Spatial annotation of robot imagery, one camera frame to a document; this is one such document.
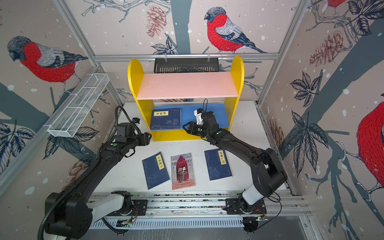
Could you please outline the blue book plant cover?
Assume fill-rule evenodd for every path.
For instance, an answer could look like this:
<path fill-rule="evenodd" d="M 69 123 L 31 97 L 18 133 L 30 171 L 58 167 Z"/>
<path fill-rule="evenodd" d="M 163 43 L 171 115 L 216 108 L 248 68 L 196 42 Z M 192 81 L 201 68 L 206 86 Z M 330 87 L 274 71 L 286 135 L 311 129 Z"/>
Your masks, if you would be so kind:
<path fill-rule="evenodd" d="M 179 130 L 182 111 L 180 108 L 155 109 L 151 114 L 151 131 Z"/>

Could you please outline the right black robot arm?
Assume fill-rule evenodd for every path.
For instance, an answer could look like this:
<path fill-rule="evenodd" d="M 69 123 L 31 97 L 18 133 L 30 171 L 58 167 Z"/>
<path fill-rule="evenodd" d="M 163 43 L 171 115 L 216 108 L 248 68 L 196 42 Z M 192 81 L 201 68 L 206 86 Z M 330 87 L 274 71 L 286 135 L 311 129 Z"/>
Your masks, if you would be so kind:
<path fill-rule="evenodd" d="M 236 138 L 219 127 L 213 112 L 199 113 L 197 122 L 189 122 L 183 125 L 183 129 L 219 149 L 229 151 L 250 167 L 252 184 L 239 197 L 240 208 L 245 213 L 251 212 L 259 200 L 270 197 L 288 179 L 274 150 L 263 150 Z"/>

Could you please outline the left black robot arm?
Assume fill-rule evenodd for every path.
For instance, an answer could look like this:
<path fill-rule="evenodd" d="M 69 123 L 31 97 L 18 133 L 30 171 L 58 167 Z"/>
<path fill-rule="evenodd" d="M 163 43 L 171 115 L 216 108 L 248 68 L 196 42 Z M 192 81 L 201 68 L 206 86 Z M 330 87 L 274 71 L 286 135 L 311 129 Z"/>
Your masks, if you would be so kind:
<path fill-rule="evenodd" d="M 123 215 L 138 215 L 131 194 L 127 191 L 114 191 L 93 204 L 88 202 L 95 188 L 117 163 L 133 156 L 136 147 L 149 145 L 152 135 L 142 133 L 139 122 L 139 118 L 133 118 L 126 123 L 116 123 L 113 136 L 101 145 L 93 165 L 62 192 L 51 193 L 47 197 L 45 216 L 37 235 L 39 240 L 44 238 L 44 233 L 62 236 L 67 240 L 80 239 L 94 222 L 115 211 Z"/>

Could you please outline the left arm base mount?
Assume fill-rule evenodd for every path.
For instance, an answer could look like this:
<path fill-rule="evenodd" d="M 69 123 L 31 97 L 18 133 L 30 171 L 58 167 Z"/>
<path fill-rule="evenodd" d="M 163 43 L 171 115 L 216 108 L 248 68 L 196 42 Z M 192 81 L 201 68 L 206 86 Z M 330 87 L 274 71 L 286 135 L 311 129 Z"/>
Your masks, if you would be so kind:
<path fill-rule="evenodd" d="M 113 195 L 118 195 L 123 197 L 123 203 L 120 208 L 108 214 L 108 217 L 117 217 L 117 216 L 145 216 L 148 200 L 145 199 L 137 199 L 133 200 L 133 196 L 130 192 L 127 191 L 113 191 L 111 192 Z"/>

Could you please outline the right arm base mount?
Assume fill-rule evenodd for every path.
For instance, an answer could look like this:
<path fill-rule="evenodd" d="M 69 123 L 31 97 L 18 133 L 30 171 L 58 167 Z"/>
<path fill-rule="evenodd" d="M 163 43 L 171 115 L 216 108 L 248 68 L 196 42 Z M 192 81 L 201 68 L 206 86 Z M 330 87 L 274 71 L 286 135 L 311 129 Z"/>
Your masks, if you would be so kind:
<path fill-rule="evenodd" d="M 257 201 L 253 205 L 249 205 L 243 199 L 226 199 L 223 210 L 228 215 L 266 215 L 267 210 L 263 199 Z"/>

